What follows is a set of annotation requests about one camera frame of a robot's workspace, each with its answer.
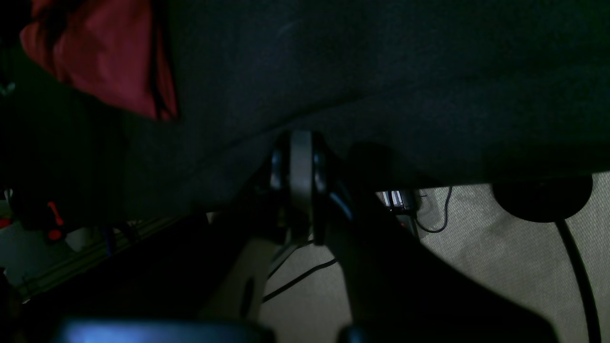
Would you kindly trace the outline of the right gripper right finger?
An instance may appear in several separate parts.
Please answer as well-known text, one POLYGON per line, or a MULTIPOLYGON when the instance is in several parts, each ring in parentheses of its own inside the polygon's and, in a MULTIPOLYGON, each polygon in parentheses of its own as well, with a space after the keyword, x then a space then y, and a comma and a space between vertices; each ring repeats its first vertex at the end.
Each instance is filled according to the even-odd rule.
POLYGON ((352 323, 340 343, 557 342, 545 319, 423 247, 309 131, 301 133, 301 209, 343 271, 352 323))

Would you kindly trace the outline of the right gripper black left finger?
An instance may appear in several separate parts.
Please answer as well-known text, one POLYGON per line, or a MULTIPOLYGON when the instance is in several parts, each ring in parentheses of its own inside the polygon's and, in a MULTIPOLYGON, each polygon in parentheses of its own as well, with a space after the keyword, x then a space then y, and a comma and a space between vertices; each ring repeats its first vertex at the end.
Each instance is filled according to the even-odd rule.
POLYGON ((302 239, 302 134, 281 135, 235 200, 179 220, 29 302, 31 343, 274 343, 259 322, 281 248, 302 239))

